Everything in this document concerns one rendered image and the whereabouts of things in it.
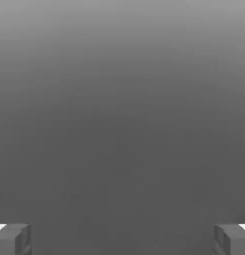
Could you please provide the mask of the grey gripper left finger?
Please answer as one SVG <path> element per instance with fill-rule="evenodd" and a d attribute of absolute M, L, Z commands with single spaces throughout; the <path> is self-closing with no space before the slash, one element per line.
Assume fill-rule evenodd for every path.
<path fill-rule="evenodd" d="M 32 255 L 31 225 L 0 223 L 0 255 Z"/>

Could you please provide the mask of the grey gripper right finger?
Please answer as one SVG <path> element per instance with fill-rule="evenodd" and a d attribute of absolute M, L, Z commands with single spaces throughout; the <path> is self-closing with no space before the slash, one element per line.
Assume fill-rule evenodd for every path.
<path fill-rule="evenodd" d="M 245 255 L 245 224 L 215 224 L 214 253 Z"/>

